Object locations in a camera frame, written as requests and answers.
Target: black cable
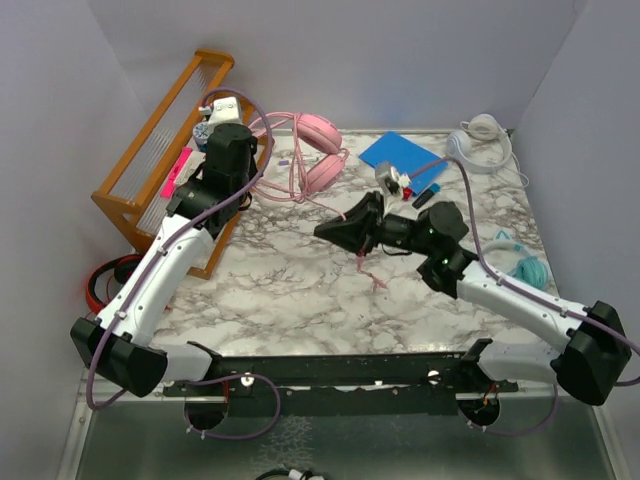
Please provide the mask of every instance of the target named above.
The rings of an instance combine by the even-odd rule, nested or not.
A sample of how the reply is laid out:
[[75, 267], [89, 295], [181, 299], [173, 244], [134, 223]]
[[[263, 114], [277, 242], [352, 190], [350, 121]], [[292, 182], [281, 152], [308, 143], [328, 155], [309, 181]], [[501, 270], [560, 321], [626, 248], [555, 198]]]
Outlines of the black cable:
[[287, 477], [289, 478], [289, 470], [270, 470], [260, 475], [256, 480], [265, 480], [271, 477]]
[[387, 252], [387, 250], [384, 248], [384, 245], [382, 245], [382, 251], [390, 257], [408, 257], [409, 255], [411, 255], [411, 252]]

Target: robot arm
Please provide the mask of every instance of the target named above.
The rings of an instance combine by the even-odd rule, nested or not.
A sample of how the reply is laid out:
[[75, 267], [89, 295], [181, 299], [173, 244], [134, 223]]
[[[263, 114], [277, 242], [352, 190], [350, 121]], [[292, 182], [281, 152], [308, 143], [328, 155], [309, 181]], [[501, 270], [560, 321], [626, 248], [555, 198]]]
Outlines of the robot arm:
[[239, 196], [193, 227], [188, 224], [228, 201], [255, 177], [256, 151], [257, 139], [244, 125], [224, 122], [215, 127], [204, 162], [174, 193], [160, 230], [133, 275], [95, 319], [79, 318], [72, 327], [72, 340], [86, 366], [97, 352], [96, 372], [140, 397], [160, 382], [203, 378], [212, 360], [203, 347], [148, 345], [162, 310], [194, 259], [238, 211], [248, 207], [251, 196]]
[[584, 311], [624, 335], [611, 306], [596, 302], [587, 308], [511, 278], [510, 286], [530, 295], [507, 288], [505, 273], [487, 265], [494, 274], [489, 275], [474, 252], [460, 247], [469, 228], [453, 202], [435, 203], [411, 220], [385, 215], [383, 196], [369, 192], [345, 216], [345, 221], [336, 218], [318, 225], [314, 235], [356, 254], [383, 244], [425, 255], [417, 270], [431, 289], [486, 307], [544, 340], [534, 345], [485, 345], [478, 365], [490, 379], [557, 383], [585, 403], [604, 403], [629, 361], [630, 349], [563, 312]]

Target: teal headphones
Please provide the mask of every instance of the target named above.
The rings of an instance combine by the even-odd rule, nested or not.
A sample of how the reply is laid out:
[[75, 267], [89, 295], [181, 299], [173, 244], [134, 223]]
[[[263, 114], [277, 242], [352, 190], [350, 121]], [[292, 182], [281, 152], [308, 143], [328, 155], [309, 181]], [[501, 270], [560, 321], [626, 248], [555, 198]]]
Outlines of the teal headphones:
[[507, 274], [538, 290], [546, 290], [549, 284], [549, 265], [531, 253], [525, 245], [515, 242], [507, 232], [500, 230], [492, 241], [482, 247], [482, 254], [495, 250], [512, 250], [522, 255], [523, 258]]

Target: pink sticky note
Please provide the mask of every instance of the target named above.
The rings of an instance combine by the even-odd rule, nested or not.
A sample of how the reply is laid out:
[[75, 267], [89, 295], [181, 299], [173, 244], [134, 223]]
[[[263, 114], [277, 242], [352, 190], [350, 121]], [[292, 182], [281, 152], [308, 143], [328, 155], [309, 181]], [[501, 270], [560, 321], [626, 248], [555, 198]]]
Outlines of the pink sticky note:
[[182, 167], [184, 167], [184, 164], [187, 163], [191, 152], [193, 152], [192, 148], [182, 147], [182, 152], [169, 172], [167, 182], [164, 184], [164, 187], [160, 192], [160, 196], [162, 198], [171, 198], [171, 195], [173, 195], [173, 191], [176, 189], [174, 182], [176, 181], [176, 178], [178, 178], [178, 174], [180, 173], [180, 170], [182, 170]]

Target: pink headphones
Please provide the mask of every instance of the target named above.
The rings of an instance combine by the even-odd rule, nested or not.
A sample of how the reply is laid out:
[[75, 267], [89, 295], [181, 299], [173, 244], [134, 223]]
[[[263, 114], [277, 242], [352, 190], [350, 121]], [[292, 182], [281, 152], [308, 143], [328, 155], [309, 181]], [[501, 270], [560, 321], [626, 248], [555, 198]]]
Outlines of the pink headphones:
[[[280, 202], [294, 201], [302, 203], [304, 200], [309, 200], [317, 204], [318, 202], [314, 202], [309, 197], [318, 192], [322, 192], [333, 185], [333, 183], [338, 179], [338, 176], [340, 175], [340, 172], [342, 172], [347, 158], [349, 157], [349, 151], [346, 148], [342, 148], [342, 135], [340, 135], [338, 129], [329, 122], [329, 120], [318, 115], [312, 115], [309, 113], [273, 112], [267, 114], [267, 117], [281, 119], [274, 123], [271, 126], [272, 128], [276, 128], [288, 121], [293, 122], [294, 160], [291, 162], [291, 168], [289, 170], [288, 189], [265, 180], [260, 180], [259, 185], [288, 193], [289, 196], [286, 198], [275, 197], [258, 188], [255, 189], [256, 192], [265, 198]], [[260, 119], [254, 121], [249, 125], [249, 128], [254, 130], [255, 126], [260, 122]], [[264, 129], [254, 131], [254, 135], [256, 137], [260, 137], [265, 133]], [[300, 140], [326, 155], [309, 171], [305, 168], [302, 150], [300, 149]], [[296, 192], [294, 190], [296, 167], [298, 170], [298, 187], [300, 188], [300, 192]]]

